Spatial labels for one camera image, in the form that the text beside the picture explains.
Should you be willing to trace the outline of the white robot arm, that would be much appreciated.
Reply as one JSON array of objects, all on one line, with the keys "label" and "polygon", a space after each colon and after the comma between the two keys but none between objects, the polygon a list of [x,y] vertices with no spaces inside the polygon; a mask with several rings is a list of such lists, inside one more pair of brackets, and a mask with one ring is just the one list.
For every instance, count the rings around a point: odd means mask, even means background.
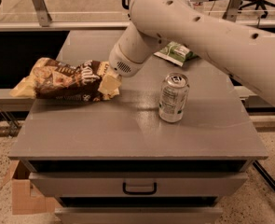
[{"label": "white robot arm", "polygon": [[275,34],[203,15],[190,0],[131,0],[130,18],[108,58],[117,74],[135,76],[173,41],[275,107]]}]

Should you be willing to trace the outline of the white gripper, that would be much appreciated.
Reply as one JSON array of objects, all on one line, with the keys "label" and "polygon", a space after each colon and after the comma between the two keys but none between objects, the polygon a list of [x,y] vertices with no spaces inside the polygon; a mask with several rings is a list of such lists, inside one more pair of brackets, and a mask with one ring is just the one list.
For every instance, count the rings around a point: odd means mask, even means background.
[{"label": "white gripper", "polygon": [[[110,66],[120,76],[107,75],[106,73],[109,71]],[[133,77],[143,66],[142,63],[130,61],[121,51],[119,44],[116,43],[109,54],[109,62],[100,62],[97,70],[98,76],[104,76],[98,89],[103,95],[103,99],[110,100],[119,95],[119,87],[122,84],[121,76]]]}]

